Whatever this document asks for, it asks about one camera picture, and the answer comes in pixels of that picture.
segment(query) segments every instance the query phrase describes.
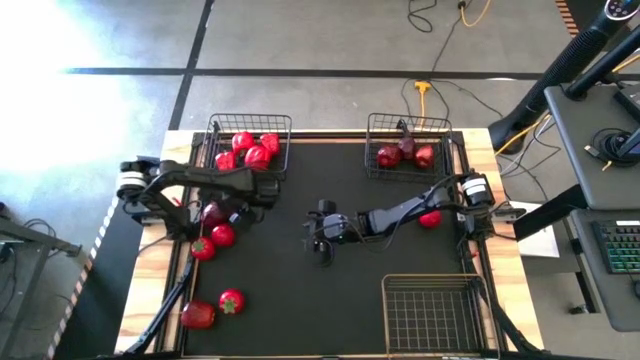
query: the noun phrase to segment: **empty wire basket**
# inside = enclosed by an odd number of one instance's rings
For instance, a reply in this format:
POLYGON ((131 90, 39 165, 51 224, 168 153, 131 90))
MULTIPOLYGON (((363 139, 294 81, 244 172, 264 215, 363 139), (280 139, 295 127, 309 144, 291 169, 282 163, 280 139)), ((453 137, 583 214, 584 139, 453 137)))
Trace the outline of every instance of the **empty wire basket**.
POLYGON ((478 275, 385 276, 382 297, 387 354, 477 355, 494 347, 489 341, 495 343, 496 339, 491 307, 479 296, 473 281, 485 287, 478 275))
MULTIPOLYGON (((266 114, 213 114, 205 134, 202 167, 216 168, 215 157, 224 151, 231 151, 231 138, 234 134, 247 131, 253 135, 256 144, 262 134, 277 133, 280 138, 280 151, 274 155, 265 174, 279 180, 286 178, 291 143, 291 118, 286 115, 266 114)), ((244 166, 244 159, 236 159, 238 167, 244 166)))
POLYGON ((451 123, 445 119, 409 115, 373 113, 367 124, 367 141, 364 164, 372 179, 421 182, 435 184, 453 173, 453 157, 449 145, 451 123), (384 146, 397 146, 404 136, 403 127, 416 142, 416 149, 431 146, 433 163, 426 168, 418 167, 414 160, 401 160, 395 167, 382 167, 377 161, 378 151, 384 146))

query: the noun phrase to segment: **keyboard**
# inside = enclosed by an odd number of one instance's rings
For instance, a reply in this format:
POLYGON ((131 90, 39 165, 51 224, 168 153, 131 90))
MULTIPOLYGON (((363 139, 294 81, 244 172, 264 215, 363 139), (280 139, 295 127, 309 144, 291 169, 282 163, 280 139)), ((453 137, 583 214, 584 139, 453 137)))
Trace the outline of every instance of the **keyboard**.
POLYGON ((607 271, 640 274, 640 220, 592 221, 607 271))

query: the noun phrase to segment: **computer mouse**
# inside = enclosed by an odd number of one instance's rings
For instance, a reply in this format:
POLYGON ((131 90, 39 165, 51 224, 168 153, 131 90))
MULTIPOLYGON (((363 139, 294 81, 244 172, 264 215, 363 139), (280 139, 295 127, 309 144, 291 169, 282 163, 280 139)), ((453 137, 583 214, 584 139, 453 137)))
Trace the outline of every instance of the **computer mouse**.
POLYGON ((633 292, 636 294, 636 297, 640 299, 640 280, 633 282, 633 292))

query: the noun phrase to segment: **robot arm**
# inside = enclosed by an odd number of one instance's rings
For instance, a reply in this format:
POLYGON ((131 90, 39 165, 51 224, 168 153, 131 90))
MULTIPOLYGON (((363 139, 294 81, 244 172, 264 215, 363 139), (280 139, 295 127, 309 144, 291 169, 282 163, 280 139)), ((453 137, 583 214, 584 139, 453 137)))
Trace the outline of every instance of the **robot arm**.
POLYGON ((315 253, 319 253, 315 259, 317 265, 328 266, 334 257, 332 244, 364 242, 367 245, 366 243, 373 242, 374 238, 391 236, 384 247, 386 249, 400 225, 435 210, 453 210, 467 215, 466 230, 468 233, 474 233, 477 221, 486 221, 494 204, 495 199, 486 176, 473 170, 468 174, 448 176, 427 192, 392 208, 358 212, 355 224, 347 216, 336 213, 335 203, 321 200, 318 211, 307 213, 310 220, 305 223, 309 230, 306 245, 315 253), (452 190, 458 189, 458 184, 463 202, 452 200, 450 195, 452 190))
POLYGON ((489 209, 494 203, 495 200, 486 177, 470 173, 445 178, 427 192, 390 209, 375 209, 358 213, 358 219, 363 236, 388 236, 398 223, 402 225, 434 210, 455 210, 460 213, 470 213, 489 209), (457 204, 449 196, 449 190, 445 184, 454 179, 462 186, 466 206, 457 204))
POLYGON ((147 215, 162 219, 170 239, 195 239, 200 226, 191 222, 189 209, 176 206, 162 194, 163 189, 175 185, 199 188, 204 203, 217 201, 223 210, 234 214, 232 222, 243 225, 258 221, 252 208, 270 209, 280 191, 277 180, 249 168, 219 172, 171 160, 141 158, 120 164, 117 196, 127 203, 143 205, 149 209, 147 215))

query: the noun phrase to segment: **gray floor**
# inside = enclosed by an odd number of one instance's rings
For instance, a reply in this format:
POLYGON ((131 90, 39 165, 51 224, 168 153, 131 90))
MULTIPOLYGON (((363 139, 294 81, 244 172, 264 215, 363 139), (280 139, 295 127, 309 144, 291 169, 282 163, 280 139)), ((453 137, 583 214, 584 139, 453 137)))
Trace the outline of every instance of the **gray floor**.
MULTIPOLYGON (((478 4, 470 17, 479 12, 478 4)), ((184 67, 204 0, 62 1, 41 25, 56 51, 29 57, 35 66, 184 67)), ((450 24, 455 1, 441 1, 422 34, 406 21, 406 1, 217 0, 200 54, 200 68, 428 70, 450 24)), ((570 37, 553 0, 495 0, 483 22, 456 29, 438 70, 541 72, 570 37)), ((158 155, 181 77, 8 74, 15 89, 3 108, 0 196, 16 219, 48 220, 58 235, 88 247, 111 202, 118 163, 136 154, 158 155)), ((372 112, 406 113, 400 79, 195 77, 180 129, 204 129, 215 112, 288 114, 298 129, 363 128, 372 112)), ((532 85, 525 81, 456 81, 503 114, 532 85)), ((484 127, 497 119, 464 92, 436 84, 455 127, 484 127)), ((405 94, 419 111, 415 90, 405 94)), ((427 113, 444 116, 436 93, 427 113)), ((542 139, 559 145, 555 129, 542 139)), ((535 164, 549 149, 534 145, 535 164)), ((575 183, 564 152, 534 171, 549 196, 575 183)), ((543 196, 526 175, 505 179, 517 200, 543 196)), ((14 357, 42 354, 51 340, 82 258, 55 257, 39 284, 28 325, 28 346, 14 357)), ((27 270, 18 268, 19 283, 27 270)), ((6 267, 0 268, 0 280, 6 267)), ((571 275, 530 277, 546 348, 559 353, 635 359, 640 335, 614 332, 603 315, 569 316, 581 303, 571 275)), ((0 297, 0 304, 5 298, 0 297)), ((10 323, 12 304, 0 331, 10 323)))

